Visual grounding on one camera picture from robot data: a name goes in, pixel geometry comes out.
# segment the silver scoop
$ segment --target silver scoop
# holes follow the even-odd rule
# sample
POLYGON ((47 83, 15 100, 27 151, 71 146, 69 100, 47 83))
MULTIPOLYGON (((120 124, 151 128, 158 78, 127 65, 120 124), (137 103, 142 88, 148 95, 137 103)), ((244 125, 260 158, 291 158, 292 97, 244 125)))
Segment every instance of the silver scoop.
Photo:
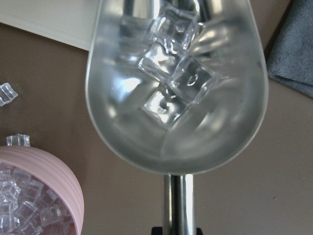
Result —
POLYGON ((105 144, 127 162, 163 174, 163 235, 194 235, 193 176, 238 156, 260 128, 268 100, 263 50, 248 0, 172 0, 193 11, 199 33, 188 53, 218 74, 173 125, 143 110, 160 86, 138 69, 161 0, 100 3, 89 53, 86 99, 105 144))

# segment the bowl of ice cubes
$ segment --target bowl of ice cubes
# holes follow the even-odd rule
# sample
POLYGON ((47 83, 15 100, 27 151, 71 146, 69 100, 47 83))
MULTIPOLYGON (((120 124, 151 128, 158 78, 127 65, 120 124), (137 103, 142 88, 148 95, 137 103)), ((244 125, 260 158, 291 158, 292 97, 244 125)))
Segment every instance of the bowl of ice cubes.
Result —
POLYGON ((80 235, 84 201, 70 168, 30 146, 0 146, 0 234, 80 235))

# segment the pink bowl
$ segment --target pink bowl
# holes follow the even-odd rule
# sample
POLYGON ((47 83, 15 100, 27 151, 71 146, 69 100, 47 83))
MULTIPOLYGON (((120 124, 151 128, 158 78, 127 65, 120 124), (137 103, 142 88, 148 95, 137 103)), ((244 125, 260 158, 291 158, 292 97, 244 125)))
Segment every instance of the pink bowl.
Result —
POLYGON ((0 162, 18 167, 40 179, 61 198, 74 221, 70 235, 80 235, 84 219, 84 199, 77 178, 70 168, 54 155, 25 146, 0 146, 0 162))

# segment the gray towel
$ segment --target gray towel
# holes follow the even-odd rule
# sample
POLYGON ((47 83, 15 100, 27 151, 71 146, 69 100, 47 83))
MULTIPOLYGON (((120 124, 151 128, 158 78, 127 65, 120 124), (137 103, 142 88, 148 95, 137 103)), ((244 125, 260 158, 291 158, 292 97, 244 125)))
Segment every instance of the gray towel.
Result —
POLYGON ((313 0, 295 0, 268 58, 270 78, 313 97, 313 0))

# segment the gray cloth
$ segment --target gray cloth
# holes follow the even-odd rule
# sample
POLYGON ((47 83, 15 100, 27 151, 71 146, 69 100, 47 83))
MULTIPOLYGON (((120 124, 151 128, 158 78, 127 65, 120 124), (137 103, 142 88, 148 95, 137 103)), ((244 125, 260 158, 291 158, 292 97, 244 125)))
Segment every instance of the gray cloth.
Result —
POLYGON ((268 59, 268 75, 313 97, 313 0, 295 0, 268 59))

